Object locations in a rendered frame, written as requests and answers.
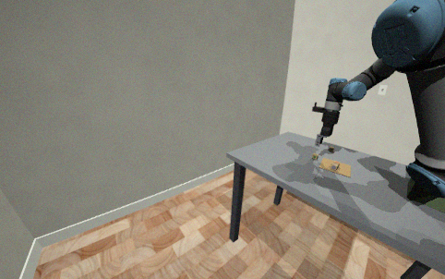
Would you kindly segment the tan flat mat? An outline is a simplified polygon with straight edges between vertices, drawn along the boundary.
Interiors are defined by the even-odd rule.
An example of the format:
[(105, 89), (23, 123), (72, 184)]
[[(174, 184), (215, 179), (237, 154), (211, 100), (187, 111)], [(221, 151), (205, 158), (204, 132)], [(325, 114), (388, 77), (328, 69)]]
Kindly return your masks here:
[(319, 168), (331, 171), (333, 173), (336, 173), (336, 174), (339, 174), (339, 175), (342, 175), (342, 176), (351, 177), (351, 165), (340, 163), (339, 167), (337, 168), (337, 170), (332, 170), (331, 169), (331, 165), (333, 163), (334, 163), (333, 160), (329, 160), (329, 159), (323, 158)]

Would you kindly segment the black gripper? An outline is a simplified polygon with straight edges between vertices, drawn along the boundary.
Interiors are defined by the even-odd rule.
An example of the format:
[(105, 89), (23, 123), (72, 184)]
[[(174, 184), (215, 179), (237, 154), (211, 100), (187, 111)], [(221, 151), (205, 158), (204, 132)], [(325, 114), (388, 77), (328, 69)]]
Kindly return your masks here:
[[(312, 111), (323, 113), (321, 122), (323, 122), (323, 127), (320, 134), (317, 135), (315, 146), (322, 144), (323, 138), (327, 138), (332, 134), (333, 126), (338, 123), (342, 103), (325, 102), (323, 109), (316, 107), (315, 103)], [(324, 110), (325, 109), (325, 110)], [(332, 130), (331, 130), (332, 128)]]

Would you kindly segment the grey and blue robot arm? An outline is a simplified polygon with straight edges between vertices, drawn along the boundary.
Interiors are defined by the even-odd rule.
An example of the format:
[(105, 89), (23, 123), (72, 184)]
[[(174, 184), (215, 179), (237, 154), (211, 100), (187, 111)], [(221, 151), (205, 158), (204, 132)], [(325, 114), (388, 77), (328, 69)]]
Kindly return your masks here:
[(326, 101), (359, 101), (393, 72), (406, 74), (421, 144), (406, 171), (445, 198), (445, 0), (395, 0), (377, 18), (371, 41), (378, 59), (348, 82), (331, 79)]

